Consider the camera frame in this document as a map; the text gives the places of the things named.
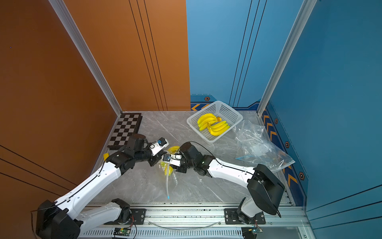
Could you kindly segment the zip-top bag with label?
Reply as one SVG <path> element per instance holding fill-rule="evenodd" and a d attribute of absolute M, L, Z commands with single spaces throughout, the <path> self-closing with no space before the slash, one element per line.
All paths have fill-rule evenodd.
<path fill-rule="evenodd" d="M 171 175 L 165 175 L 165 183 L 166 183 L 166 193 L 167 193 L 167 199 L 170 200 L 170 192 L 171 190 L 178 185 L 178 181 L 175 175 L 175 170 L 173 170 L 173 173 Z"/>

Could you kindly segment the yellow banana bunch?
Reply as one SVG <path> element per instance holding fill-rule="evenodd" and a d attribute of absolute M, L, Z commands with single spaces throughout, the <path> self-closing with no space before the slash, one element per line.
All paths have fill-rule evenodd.
<path fill-rule="evenodd" d="M 214 114 L 211 114 L 211 113 L 204 114 L 197 121 L 199 131 L 203 131 L 209 126 L 220 121 L 222 121 L 222 119 L 220 117 L 216 117 Z"/>
<path fill-rule="evenodd" d="M 213 136 L 220 136 L 229 129 L 230 126 L 225 120 L 208 127 L 209 133 Z"/>
<path fill-rule="evenodd" d="M 170 154 L 175 154 L 176 152 L 178 152 L 179 150 L 179 146 L 173 146 L 173 147 L 170 147 L 168 149 L 168 152 Z M 169 163 L 166 163 L 166 162 L 160 162 L 160 166 L 162 167 L 162 169 L 164 170 L 164 173 L 165 175 L 171 175 L 173 173 L 173 168 L 172 166 L 169 164 Z"/>

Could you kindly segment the zip-top bag blue zipper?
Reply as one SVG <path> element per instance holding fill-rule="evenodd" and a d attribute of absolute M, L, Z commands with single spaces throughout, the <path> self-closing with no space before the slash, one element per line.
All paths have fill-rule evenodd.
<path fill-rule="evenodd" d="M 238 143 L 236 160 L 248 166 L 265 165 L 272 172 L 278 172 L 295 163 L 295 160 L 270 141 L 245 140 Z"/>

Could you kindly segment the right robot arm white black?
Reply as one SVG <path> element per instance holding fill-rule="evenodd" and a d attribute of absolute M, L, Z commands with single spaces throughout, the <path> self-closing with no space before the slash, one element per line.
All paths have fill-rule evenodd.
<path fill-rule="evenodd" d="M 230 181 L 246 188 L 249 198 L 243 198 L 234 219 L 243 224 L 253 224 L 256 217 L 266 213 L 281 217 L 279 206 L 285 186 L 265 165 L 245 167 L 225 162 L 213 155 L 202 154 L 191 143 L 186 142 L 174 153 L 164 156 L 164 161 L 181 173 L 193 169 L 200 176 Z"/>

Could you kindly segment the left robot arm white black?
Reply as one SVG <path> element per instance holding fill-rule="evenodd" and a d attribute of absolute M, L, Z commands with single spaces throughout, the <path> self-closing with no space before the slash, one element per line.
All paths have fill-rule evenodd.
<path fill-rule="evenodd" d="M 128 222 L 128 203 L 115 199 L 106 206 L 82 215 L 82 210 L 106 186 L 122 176 L 136 163 L 159 162 L 169 145 L 165 138 L 149 143 L 141 134 L 129 137 L 127 143 L 104 160 L 91 176 L 54 202 L 46 200 L 37 209 L 35 233 L 41 239 L 76 239 L 85 232 L 112 221 Z"/>

